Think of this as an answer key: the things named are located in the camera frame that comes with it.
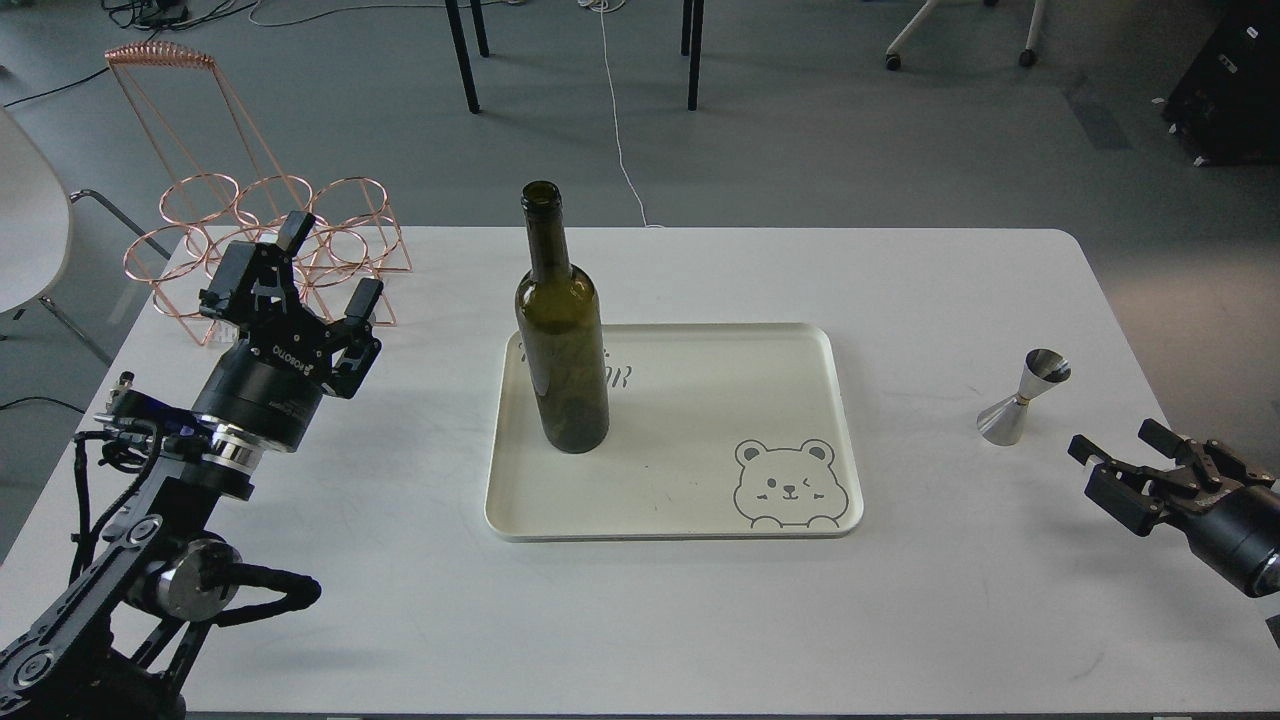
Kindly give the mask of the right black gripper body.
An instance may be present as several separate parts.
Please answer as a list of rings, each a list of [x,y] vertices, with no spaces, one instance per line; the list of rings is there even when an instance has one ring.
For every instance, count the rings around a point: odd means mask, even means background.
[[[1194,556],[1251,598],[1277,592],[1277,493],[1270,471],[1248,471],[1242,482],[1222,483],[1208,498],[1176,500],[1174,479],[1188,470],[1167,471],[1164,496],[1167,523],[1179,529]]]

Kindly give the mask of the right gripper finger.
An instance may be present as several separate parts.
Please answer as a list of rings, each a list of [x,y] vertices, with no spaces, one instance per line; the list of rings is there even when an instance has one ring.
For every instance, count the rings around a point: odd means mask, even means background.
[[[1271,471],[1248,461],[1222,441],[1201,442],[1180,436],[1152,418],[1142,423],[1138,437],[1171,459],[1180,470],[1190,470],[1190,480],[1178,480],[1187,488],[1194,482],[1198,491],[1235,491],[1253,486],[1272,489],[1276,480]]]
[[[1174,498],[1193,498],[1201,491],[1189,468],[1134,466],[1080,434],[1071,438],[1068,454],[1085,468],[1085,497],[1135,536],[1149,536],[1165,521]]]

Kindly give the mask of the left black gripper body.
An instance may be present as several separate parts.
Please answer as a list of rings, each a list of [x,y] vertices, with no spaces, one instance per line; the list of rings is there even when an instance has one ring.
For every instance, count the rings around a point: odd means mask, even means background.
[[[244,327],[192,411],[294,452],[325,396],[352,398],[381,351],[367,322],[275,318]]]

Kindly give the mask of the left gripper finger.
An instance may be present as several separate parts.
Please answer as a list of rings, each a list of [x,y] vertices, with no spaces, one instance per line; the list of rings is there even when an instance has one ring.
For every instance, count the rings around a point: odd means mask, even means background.
[[[335,348],[364,348],[374,340],[371,318],[384,291],[384,283],[362,278],[355,287],[342,319],[335,320]]]
[[[242,334],[315,328],[317,316],[302,302],[293,273],[315,222],[308,211],[291,211],[273,242],[229,242],[209,287],[198,292],[198,313]]]

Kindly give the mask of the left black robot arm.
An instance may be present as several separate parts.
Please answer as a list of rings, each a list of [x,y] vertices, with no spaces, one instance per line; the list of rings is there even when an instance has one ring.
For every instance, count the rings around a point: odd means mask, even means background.
[[[323,396],[351,398],[380,352],[380,281],[361,279],[335,322],[300,297],[293,264],[315,220],[293,211],[274,241],[224,247],[200,311],[238,336],[192,409],[136,391],[127,372],[99,428],[77,434],[70,579],[3,651],[5,719],[182,719],[211,629],[319,600],[311,577],[247,564],[206,528],[220,498],[251,496],[262,454],[296,451]]]

